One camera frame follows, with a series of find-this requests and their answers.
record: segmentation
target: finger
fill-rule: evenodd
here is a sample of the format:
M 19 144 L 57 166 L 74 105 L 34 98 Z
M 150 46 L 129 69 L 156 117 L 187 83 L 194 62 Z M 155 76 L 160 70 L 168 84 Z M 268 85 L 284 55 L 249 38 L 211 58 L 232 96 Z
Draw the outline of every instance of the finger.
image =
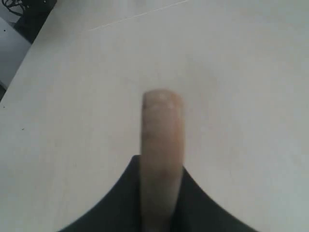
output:
M 168 90 L 143 96 L 140 197 L 142 231 L 169 231 L 183 173 L 183 103 Z

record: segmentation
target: white object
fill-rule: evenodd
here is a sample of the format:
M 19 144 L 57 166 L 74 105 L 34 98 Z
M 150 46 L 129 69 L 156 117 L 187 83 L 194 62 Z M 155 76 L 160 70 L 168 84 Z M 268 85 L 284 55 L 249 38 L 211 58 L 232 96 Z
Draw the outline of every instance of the white object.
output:
M 1 230 L 57 231 L 93 207 L 139 153 L 142 93 L 167 87 L 204 191 L 259 231 L 308 232 L 307 8 L 59 1 L 0 103 Z
M 10 85 L 30 46 L 23 36 L 0 17 L 0 84 L 5 89 Z

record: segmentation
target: desk surface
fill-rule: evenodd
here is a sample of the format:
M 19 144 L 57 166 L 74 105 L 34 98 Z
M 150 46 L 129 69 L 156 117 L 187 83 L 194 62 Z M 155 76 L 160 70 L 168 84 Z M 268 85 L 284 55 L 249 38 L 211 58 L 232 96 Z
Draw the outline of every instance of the desk surface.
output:
M 58 0 L 0 103 L 1 231 L 97 203 L 139 153 L 142 93 L 165 87 L 205 192 L 257 230 L 308 232 L 308 3 L 275 2 Z

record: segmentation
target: black cable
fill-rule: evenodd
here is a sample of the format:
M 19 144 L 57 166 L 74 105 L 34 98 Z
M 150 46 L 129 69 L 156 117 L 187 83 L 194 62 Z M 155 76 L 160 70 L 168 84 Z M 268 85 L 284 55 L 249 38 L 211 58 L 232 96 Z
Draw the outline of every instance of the black cable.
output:
M 21 14 L 21 13 L 19 13 L 19 12 L 15 12 L 15 11 L 13 11 L 13 10 L 10 9 L 11 7 L 20 6 L 21 4 L 16 4 L 16 3 L 13 4 L 13 1 L 12 1 L 12 3 L 10 4 L 10 6 L 8 6 L 8 5 L 7 5 L 8 0 L 6 0 L 5 2 L 4 2 L 4 0 L 1 0 L 1 2 L 2 2 L 2 4 L 6 7 L 6 9 L 8 9 L 9 12 L 11 12 L 11 13 L 17 15 L 17 16 L 23 16 L 23 14 Z

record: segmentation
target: cable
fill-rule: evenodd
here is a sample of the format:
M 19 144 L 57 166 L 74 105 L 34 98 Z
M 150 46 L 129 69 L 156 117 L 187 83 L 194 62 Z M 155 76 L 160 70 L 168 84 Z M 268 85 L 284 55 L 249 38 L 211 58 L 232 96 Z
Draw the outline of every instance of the cable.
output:
M 11 7 L 15 7 L 15 6 L 20 6 L 23 9 L 22 4 L 21 3 L 17 4 L 17 3 L 15 3 L 14 0 L 12 0 L 12 3 L 10 5 L 7 5 L 8 1 L 9 0 L 6 0 L 6 1 L 1 0 L 2 4 L 6 7 L 6 9 L 8 9 L 9 12 L 11 12 L 11 13 L 17 15 L 17 16 L 23 16 L 23 14 L 21 14 L 19 12 L 16 12 L 16 11 L 13 11 L 13 10 L 10 9 Z

